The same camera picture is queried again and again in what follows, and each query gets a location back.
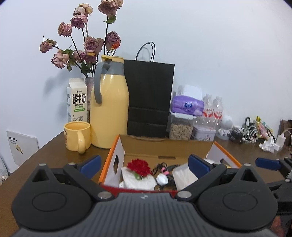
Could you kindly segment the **yellow thermos jug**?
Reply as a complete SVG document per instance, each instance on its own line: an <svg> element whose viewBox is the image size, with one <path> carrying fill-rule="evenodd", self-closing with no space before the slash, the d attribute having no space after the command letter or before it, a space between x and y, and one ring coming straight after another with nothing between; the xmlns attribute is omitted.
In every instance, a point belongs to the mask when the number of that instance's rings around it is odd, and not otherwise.
<svg viewBox="0 0 292 237"><path fill-rule="evenodd" d="M91 92L90 124L92 145L109 149L117 135L127 134L129 91L124 59L101 56L95 69Z"/></svg>

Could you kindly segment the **white robot figurine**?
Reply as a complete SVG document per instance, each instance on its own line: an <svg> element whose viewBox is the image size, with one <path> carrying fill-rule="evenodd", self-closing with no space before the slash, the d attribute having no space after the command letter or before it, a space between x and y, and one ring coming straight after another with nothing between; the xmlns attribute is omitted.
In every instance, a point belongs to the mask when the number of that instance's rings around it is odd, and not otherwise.
<svg viewBox="0 0 292 237"><path fill-rule="evenodd" d="M223 115L220 128L216 132L216 136L221 140L229 140L229 134L233 127L233 120L228 115Z"/></svg>

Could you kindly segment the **white round earbud case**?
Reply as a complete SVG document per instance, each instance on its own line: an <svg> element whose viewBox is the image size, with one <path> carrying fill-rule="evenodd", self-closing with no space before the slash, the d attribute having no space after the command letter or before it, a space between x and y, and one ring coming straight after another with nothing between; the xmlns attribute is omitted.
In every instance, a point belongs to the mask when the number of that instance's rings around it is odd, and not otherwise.
<svg viewBox="0 0 292 237"><path fill-rule="evenodd" d="M168 177L163 173L159 173L156 177L156 182L160 186L165 186L168 184Z"/></svg>

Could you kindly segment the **black pink earphones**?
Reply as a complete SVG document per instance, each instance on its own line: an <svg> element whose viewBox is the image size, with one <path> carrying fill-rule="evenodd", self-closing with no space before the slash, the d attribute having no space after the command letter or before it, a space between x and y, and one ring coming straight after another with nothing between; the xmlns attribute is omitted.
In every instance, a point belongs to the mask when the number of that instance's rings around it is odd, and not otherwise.
<svg viewBox="0 0 292 237"><path fill-rule="evenodd" d="M176 167L178 167L179 165L170 165L168 166L165 162L159 163L156 165L156 167L150 172L151 175L156 175L157 172L163 173L164 175L169 175L172 170Z"/></svg>

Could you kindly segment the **water bottle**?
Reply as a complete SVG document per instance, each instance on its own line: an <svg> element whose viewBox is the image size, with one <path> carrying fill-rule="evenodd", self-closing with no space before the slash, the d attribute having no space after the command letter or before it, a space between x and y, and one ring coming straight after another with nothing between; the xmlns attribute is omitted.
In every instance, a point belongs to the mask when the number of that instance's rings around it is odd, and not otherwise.
<svg viewBox="0 0 292 237"><path fill-rule="evenodd" d="M204 102L203 116L207 118L212 118L213 115L213 104L212 104L212 95L206 94L202 101Z"/></svg>
<svg viewBox="0 0 292 237"><path fill-rule="evenodd" d="M213 100L213 114L212 117L216 120L216 122L218 122L223 115L223 104L222 104L222 97L217 96L214 100Z"/></svg>

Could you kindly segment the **white tin box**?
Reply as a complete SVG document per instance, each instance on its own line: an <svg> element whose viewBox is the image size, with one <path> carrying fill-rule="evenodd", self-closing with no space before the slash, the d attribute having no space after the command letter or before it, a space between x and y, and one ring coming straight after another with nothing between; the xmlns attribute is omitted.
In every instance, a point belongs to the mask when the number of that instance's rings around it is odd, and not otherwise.
<svg viewBox="0 0 292 237"><path fill-rule="evenodd" d="M214 141L216 130L212 127L206 127L202 125L195 125L191 134L192 140L197 141Z"/></svg>

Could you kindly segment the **white cloth in box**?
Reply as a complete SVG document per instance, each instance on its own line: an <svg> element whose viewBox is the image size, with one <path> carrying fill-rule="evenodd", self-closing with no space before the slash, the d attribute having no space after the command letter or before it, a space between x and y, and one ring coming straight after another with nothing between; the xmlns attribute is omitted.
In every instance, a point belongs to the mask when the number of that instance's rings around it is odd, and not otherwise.
<svg viewBox="0 0 292 237"><path fill-rule="evenodd" d="M153 191L156 187L157 182L151 174L146 175L146 177L140 177L126 167L121 168L121 173L123 180L120 182L119 188Z"/></svg>

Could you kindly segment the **black paper shopping bag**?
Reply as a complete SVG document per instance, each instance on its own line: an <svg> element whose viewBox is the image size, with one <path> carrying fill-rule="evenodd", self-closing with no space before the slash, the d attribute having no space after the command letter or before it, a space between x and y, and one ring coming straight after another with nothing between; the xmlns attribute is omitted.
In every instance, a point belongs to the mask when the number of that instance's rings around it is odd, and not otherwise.
<svg viewBox="0 0 292 237"><path fill-rule="evenodd" d="M164 138L167 133L171 103L174 64L154 62L155 43L149 61L124 61L124 73L129 90L127 134Z"/></svg>

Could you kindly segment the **dried pink rose bouquet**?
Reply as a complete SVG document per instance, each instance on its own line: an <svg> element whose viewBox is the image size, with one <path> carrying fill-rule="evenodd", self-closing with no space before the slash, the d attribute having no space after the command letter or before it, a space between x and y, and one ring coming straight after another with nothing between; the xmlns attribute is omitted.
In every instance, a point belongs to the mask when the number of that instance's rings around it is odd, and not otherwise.
<svg viewBox="0 0 292 237"><path fill-rule="evenodd" d="M103 53L106 56L113 56L121 45L121 38L118 33L109 31L108 26L116 21L118 9L123 6L124 2L119 0L101 1L97 9L106 16L104 23L105 37L94 38L89 35L88 21L89 16L93 13L93 7L88 3L79 4L73 12L73 16L69 23L61 22L58 26L57 33L59 36L71 38L72 45L67 49L61 49L55 40L43 39L39 46L41 53L47 53L56 49L51 58L51 63L59 68L66 68L71 71L73 67L80 69L81 74L85 77L95 74L99 55ZM77 29L82 32L83 49L79 49L73 39L73 30Z"/></svg>

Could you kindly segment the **white milk carton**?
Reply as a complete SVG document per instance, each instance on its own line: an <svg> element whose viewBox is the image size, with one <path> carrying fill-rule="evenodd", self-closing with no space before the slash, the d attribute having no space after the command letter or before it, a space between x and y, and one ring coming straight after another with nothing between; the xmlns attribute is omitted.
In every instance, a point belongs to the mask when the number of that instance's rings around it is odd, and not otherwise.
<svg viewBox="0 0 292 237"><path fill-rule="evenodd" d="M66 89L68 122L87 122L87 86L84 79L69 79Z"/></svg>

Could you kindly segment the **white book on chair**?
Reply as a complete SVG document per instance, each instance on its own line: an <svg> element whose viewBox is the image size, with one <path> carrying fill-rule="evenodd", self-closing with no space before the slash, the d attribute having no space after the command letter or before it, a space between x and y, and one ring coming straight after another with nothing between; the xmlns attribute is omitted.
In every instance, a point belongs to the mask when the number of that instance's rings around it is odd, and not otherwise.
<svg viewBox="0 0 292 237"><path fill-rule="evenodd" d="M21 166L27 159L39 150L36 137L7 131L7 138L14 163Z"/></svg>

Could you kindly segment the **glass flower vase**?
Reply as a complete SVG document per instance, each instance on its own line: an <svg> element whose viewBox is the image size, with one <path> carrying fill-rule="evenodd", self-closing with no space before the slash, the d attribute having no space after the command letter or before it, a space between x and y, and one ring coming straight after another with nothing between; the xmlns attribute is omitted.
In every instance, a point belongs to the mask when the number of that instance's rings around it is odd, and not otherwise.
<svg viewBox="0 0 292 237"><path fill-rule="evenodd" d="M94 86L94 78L85 78L85 84L87 86L87 122L90 123L90 104L91 104L91 92Z"/></svg>

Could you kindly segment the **yellow ceramic mug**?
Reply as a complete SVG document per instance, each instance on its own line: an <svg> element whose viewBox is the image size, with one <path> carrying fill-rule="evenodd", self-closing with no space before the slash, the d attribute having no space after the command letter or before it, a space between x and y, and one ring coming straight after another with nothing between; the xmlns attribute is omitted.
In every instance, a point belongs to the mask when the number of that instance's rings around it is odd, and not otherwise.
<svg viewBox="0 0 292 237"><path fill-rule="evenodd" d="M72 121L64 125L66 149L84 154L91 145L91 126L84 121Z"/></svg>

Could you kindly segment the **clear jar of seeds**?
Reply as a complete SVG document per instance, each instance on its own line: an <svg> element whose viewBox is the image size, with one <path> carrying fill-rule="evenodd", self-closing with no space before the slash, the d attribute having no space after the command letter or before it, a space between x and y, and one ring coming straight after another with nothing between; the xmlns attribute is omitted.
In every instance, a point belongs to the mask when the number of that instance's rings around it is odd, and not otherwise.
<svg viewBox="0 0 292 237"><path fill-rule="evenodd" d="M190 114L170 112L170 118L169 138L172 140L190 140L197 117Z"/></svg>

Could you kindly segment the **crumpled white paper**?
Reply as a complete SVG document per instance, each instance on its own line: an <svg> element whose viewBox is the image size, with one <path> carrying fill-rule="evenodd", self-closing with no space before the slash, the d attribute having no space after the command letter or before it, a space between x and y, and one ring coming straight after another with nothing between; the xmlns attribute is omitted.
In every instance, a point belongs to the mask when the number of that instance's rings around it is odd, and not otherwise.
<svg viewBox="0 0 292 237"><path fill-rule="evenodd" d="M280 150L280 146L277 145L274 142L273 137L269 137L266 141L264 141L264 143L259 144L259 147L263 151L268 151L268 152L271 152L271 153L274 153L274 151L279 151Z"/></svg>

